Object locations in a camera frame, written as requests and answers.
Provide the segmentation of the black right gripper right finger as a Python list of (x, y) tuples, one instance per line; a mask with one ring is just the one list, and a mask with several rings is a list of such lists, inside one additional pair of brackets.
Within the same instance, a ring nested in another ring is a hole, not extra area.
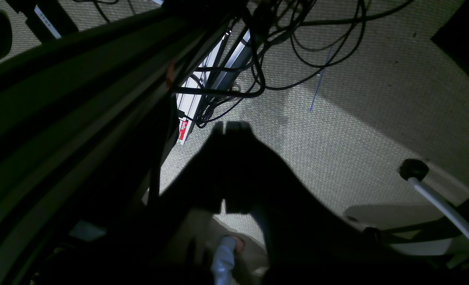
[(318, 238), (321, 202), (307, 189), (286, 161), (258, 140), (249, 123), (227, 123), (225, 139), (233, 147), (227, 162), (236, 172), (240, 192), (227, 198), (257, 222), (265, 238)]

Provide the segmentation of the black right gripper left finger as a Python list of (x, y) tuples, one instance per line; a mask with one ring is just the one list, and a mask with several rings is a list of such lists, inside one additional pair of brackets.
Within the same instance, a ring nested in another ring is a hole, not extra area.
[(221, 211), (219, 190), (220, 162), (224, 124), (214, 124), (211, 134), (172, 182), (164, 189), (155, 205), (155, 217), (161, 222), (182, 222), (191, 212), (208, 218)]

